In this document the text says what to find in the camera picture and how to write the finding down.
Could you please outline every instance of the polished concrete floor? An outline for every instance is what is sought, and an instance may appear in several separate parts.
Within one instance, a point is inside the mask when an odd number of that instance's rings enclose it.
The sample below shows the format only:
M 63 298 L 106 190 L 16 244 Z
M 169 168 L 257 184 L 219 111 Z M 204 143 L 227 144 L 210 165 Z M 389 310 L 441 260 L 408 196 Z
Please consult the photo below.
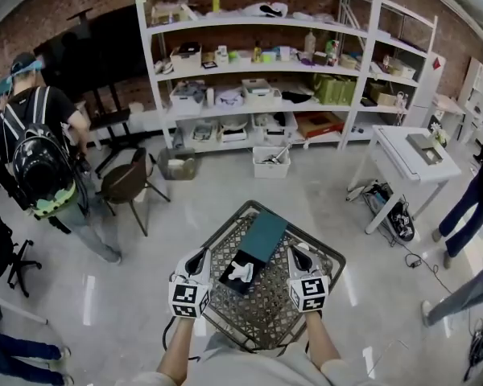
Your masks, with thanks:
M 146 144 L 157 155 L 160 138 Z M 0 193 L 0 214 L 21 242 L 32 239 L 28 257 L 43 269 L 27 272 L 31 296 L 23 298 L 0 281 L 0 296 L 49 319 L 49 326 L 4 311 L 1 331 L 25 339 L 66 344 L 73 356 L 66 370 L 76 384 L 129 384 L 140 372 L 154 370 L 163 354 L 161 335 L 170 313 L 167 279 L 177 261 L 199 247 L 246 200 L 255 199 L 347 259 L 347 266 L 330 295 L 324 321 L 341 355 L 363 378 L 367 373 L 390 385 L 461 384 L 467 368 L 469 326 L 483 318 L 483 305 L 425 328 L 419 307 L 423 299 L 438 302 L 447 295 L 425 267 L 405 266 L 406 250 L 390 247 L 378 231 L 366 235 L 371 214 L 360 201 L 345 201 L 346 187 L 365 145 L 344 152 L 329 146 L 293 149 L 286 179 L 254 179 L 249 151 L 212 154 L 201 158 L 199 173 L 189 182 L 167 184 L 166 203 L 147 193 L 140 203 L 148 215 L 144 237 L 128 207 L 116 218 L 101 221 L 106 241 L 117 241 L 123 262 L 109 265 L 74 236 L 65 236 L 47 222 L 26 216 Z M 472 177 L 475 146 L 452 150 L 463 174 L 452 180 L 421 215 L 409 248 L 429 264 L 440 265 L 442 248 L 432 242 L 431 230 L 460 198 Z M 114 164 L 130 160 L 124 152 Z M 101 153 L 93 150 L 92 162 Z M 375 175 L 369 165 L 365 175 Z M 413 211 L 431 189 L 411 190 Z M 440 267 L 439 278 L 457 289 L 483 267 L 483 229 L 453 263 Z M 193 339 L 192 353 L 203 350 L 211 329 Z M 0 376 L 0 385 L 23 382 Z

